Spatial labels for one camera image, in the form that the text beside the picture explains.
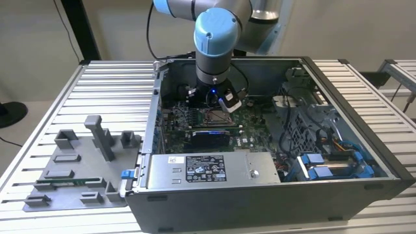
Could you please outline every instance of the metal frame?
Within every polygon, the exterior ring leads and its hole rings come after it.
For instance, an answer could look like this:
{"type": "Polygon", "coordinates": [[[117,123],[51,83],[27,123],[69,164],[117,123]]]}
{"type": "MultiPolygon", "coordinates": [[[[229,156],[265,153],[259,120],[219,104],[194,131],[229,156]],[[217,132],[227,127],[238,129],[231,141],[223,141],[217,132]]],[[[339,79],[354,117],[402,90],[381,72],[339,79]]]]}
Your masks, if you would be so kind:
{"type": "Polygon", "coordinates": [[[416,93],[416,60],[391,60],[382,62],[378,72],[386,72],[399,84],[416,93]]]}
{"type": "MultiPolygon", "coordinates": [[[[337,60],[313,61],[341,93],[369,128],[416,176],[416,128],[409,119],[385,99],[378,90],[354,71],[337,60]]],[[[0,231],[14,233],[127,233],[139,232],[127,207],[25,213],[22,202],[38,178],[38,170],[49,160],[54,149],[55,129],[78,125],[85,112],[103,114],[110,131],[117,125],[129,126],[143,136],[146,103],[151,96],[149,82],[153,79],[151,62],[93,61],[79,66],[37,125],[11,165],[0,178],[0,231]]],[[[407,188],[391,200],[371,203],[347,222],[303,223],[259,228],[221,230],[223,234],[253,233],[410,233],[416,230],[416,186],[407,188]]]]}

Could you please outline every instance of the yellow wire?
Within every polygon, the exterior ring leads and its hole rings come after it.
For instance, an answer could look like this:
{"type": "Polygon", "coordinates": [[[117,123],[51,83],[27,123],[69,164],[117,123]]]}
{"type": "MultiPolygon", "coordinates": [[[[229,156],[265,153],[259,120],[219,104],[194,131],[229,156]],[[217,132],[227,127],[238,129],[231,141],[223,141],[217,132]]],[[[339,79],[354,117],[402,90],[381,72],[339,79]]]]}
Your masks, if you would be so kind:
{"type": "Polygon", "coordinates": [[[337,144],[337,142],[335,141],[333,141],[333,143],[334,143],[334,145],[342,150],[342,151],[346,151],[342,147],[341,147],[341,145],[339,144],[337,144]]]}

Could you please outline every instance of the blue latch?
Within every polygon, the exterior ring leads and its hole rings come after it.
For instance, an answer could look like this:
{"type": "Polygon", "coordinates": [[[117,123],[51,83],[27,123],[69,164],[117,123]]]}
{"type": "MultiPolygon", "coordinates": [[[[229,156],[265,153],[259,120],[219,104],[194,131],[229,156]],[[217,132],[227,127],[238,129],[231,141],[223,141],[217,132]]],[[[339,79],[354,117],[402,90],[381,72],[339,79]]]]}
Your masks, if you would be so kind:
{"type": "Polygon", "coordinates": [[[313,167],[310,170],[307,170],[307,174],[310,180],[323,179],[333,176],[327,167],[313,167]]]}
{"type": "Polygon", "coordinates": [[[121,179],[134,179],[134,171],[131,170],[121,171],[121,179]]]}
{"type": "Polygon", "coordinates": [[[301,157],[303,164],[323,164],[325,160],[321,154],[303,154],[301,157]]]}

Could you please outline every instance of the black pole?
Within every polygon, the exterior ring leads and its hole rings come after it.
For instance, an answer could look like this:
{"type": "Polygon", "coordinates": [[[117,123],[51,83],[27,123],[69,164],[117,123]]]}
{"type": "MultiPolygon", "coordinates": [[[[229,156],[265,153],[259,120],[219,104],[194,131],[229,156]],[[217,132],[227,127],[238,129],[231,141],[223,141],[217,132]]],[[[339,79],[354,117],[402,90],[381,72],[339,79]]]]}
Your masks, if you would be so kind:
{"type": "Polygon", "coordinates": [[[83,60],[101,60],[82,0],[59,0],[83,60]]]}

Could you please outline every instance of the white wall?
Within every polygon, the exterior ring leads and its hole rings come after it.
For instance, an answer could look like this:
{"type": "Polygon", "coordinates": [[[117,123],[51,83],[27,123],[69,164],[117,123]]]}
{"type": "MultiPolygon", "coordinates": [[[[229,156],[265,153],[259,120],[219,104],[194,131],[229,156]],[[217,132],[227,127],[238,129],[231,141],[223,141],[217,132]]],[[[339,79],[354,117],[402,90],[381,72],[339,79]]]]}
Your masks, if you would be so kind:
{"type": "Polygon", "coordinates": [[[294,0],[281,55],[347,59],[375,70],[416,58],[416,0],[294,0]]]}
{"type": "MultiPolygon", "coordinates": [[[[83,0],[89,23],[103,59],[153,60],[145,26],[150,0],[83,0]]],[[[150,45],[155,56],[193,51],[194,23],[153,10],[150,45]]]]}
{"type": "Polygon", "coordinates": [[[77,63],[53,1],[1,0],[0,101],[53,99],[77,63]]]}

